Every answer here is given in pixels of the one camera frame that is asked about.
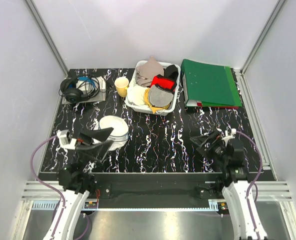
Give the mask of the white mesh laundry bag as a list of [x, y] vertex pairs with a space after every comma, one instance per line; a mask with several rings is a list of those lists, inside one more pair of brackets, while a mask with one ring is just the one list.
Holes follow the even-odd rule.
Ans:
[[129, 127], [126, 121], [118, 116], [107, 115], [99, 120], [95, 126], [95, 130], [113, 128], [108, 140], [112, 140], [113, 144], [109, 148], [109, 151], [114, 151], [123, 147], [129, 138]]

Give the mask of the white bra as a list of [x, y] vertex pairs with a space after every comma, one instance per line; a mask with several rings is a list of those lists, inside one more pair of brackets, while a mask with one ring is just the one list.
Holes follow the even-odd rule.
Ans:
[[148, 89], [147, 87], [142, 87], [139, 85], [129, 87], [127, 90], [128, 100], [136, 106], [145, 105], [144, 94], [147, 89]]

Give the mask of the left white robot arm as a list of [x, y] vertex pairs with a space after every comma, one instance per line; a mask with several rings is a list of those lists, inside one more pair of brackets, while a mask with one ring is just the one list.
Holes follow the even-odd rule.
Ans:
[[97, 130], [85, 130], [78, 135], [71, 135], [69, 130], [56, 133], [60, 147], [72, 150], [76, 160], [64, 165], [58, 171], [59, 190], [49, 184], [48, 188], [60, 195], [60, 201], [45, 240], [71, 240], [81, 210], [87, 198], [96, 192], [95, 177], [85, 172], [90, 161], [101, 161], [107, 155], [113, 140], [109, 136], [114, 128], [107, 127]]

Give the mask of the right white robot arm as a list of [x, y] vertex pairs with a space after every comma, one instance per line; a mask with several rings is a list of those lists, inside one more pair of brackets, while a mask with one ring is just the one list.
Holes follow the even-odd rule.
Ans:
[[249, 171], [244, 163], [243, 142], [236, 138], [242, 135], [255, 146], [256, 143], [245, 133], [236, 130], [222, 133], [219, 129], [208, 135], [191, 138], [196, 150], [206, 159], [213, 160], [221, 170], [211, 186], [198, 185], [195, 189], [200, 197], [220, 197], [228, 206], [236, 240], [266, 240], [268, 234], [262, 226], [257, 208], [258, 190], [256, 181], [262, 166], [259, 166], [254, 179], [250, 179]]

